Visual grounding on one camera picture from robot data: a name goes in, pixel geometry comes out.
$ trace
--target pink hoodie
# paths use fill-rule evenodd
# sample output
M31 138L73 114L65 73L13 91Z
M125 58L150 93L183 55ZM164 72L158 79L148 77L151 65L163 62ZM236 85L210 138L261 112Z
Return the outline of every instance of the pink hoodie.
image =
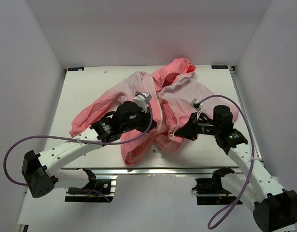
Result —
M204 85L192 79L194 70L195 66L188 59L179 58L153 74L135 72L82 110L72 121L72 130L69 133L72 137L77 136L103 117L114 101L132 101L136 91L145 91L152 95L150 103L157 128L136 141L122 144L122 157L126 164L136 165L143 159L152 143L161 151L175 151L183 139L172 134L188 121L192 112L195 112L190 105L192 100L203 99L213 94ZM229 106L234 115L233 121L237 120L238 110L217 98L205 102L205 113L212 118L213 108L219 104ZM132 139L140 133L134 130L122 134L121 141Z

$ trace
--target white enclosure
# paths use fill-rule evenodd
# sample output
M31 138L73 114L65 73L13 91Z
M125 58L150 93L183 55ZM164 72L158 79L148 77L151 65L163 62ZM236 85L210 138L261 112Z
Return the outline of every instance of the white enclosure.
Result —
M236 66L265 165L297 192L297 0L0 0L0 231L14 231L25 191L4 176L4 154L49 133L63 69L180 57ZM44 146L17 147L10 174L22 182L23 154Z

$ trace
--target white tabletop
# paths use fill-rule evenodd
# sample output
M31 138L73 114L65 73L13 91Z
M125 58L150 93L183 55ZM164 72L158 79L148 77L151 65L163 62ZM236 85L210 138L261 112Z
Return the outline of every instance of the white tabletop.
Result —
M70 137L71 122L81 110L97 100L106 90L127 78L135 71L152 73L162 66L121 66L85 67L83 71L66 73L50 135ZM234 83L228 69L212 69L211 66L197 66L193 78L208 87L215 94L222 94L239 104ZM238 117L235 128L249 140L242 116ZM61 144L48 140L46 149ZM215 142L213 136L200 135L195 142L188 142L175 153L153 152L152 147L146 158L138 165L141 168L185 168L185 167L234 167ZM108 145L94 150L85 157L71 162L69 168L125 168L119 145Z

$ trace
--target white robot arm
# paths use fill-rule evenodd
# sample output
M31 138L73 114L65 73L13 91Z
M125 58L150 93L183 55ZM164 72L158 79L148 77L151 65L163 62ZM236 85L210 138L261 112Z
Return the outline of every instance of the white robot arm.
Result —
M151 99L149 93L143 92L142 94L148 101ZM94 184L97 180L91 170L86 168L64 170L62 168L80 156L118 140L125 132L147 131L151 122L151 114L146 107L146 99L141 95L136 95L133 102L125 101L115 112L107 113L79 134L76 137L77 142L65 142L38 154L35 154L33 150L26 153L22 174L32 196L42 197L54 188L81 189ZM148 132L156 126L156 122L152 120Z
M201 111L197 101L192 106ZM264 168L262 163L251 156L251 148L246 138L233 128L232 113L225 105L214 107L213 120L204 113L192 113L189 121L175 136L196 140L198 134L214 135L217 145L231 158L247 177L254 161L249 185L240 200L253 213L256 224L264 232L271 232L297 222L297 194L287 191ZM221 168L213 173L210 188L226 190L236 197L240 194L245 181L241 180L230 168ZM196 186L201 194L202 186Z

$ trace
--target jacket sleeve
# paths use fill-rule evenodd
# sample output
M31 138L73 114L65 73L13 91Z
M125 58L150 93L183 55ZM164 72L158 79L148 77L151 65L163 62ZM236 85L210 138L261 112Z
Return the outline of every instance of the jacket sleeve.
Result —
M82 110L72 121L72 129L69 131L72 137L82 133L92 123L99 120L107 112L114 101L122 103L128 92L127 80L124 80L106 91L98 100Z

